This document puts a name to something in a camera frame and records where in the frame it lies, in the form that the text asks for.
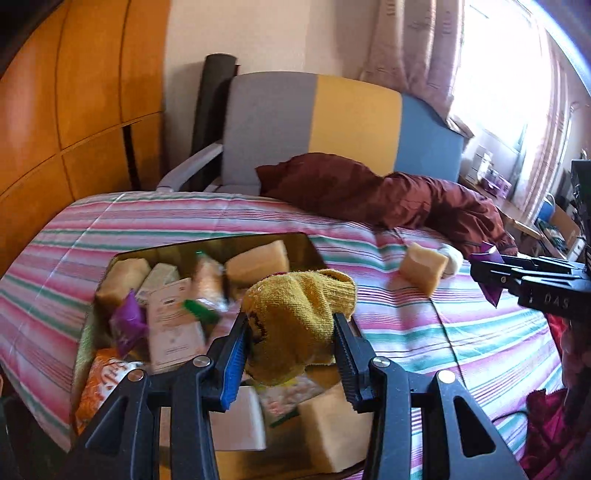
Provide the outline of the magenta sleeve forearm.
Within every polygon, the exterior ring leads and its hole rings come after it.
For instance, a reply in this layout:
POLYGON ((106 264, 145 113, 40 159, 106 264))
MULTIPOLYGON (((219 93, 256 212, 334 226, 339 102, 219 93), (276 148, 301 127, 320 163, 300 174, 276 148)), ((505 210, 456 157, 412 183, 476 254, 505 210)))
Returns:
POLYGON ((520 465, 529 479, 557 479, 583 441, 583 434, 566 424, 565 400, 567 392, 579 384, 578 376, 590 366, 590 341, 577 337, 565 319, 554 315, 546 319, 561 355, 564 387, 527 396, 528 426, 520 465))

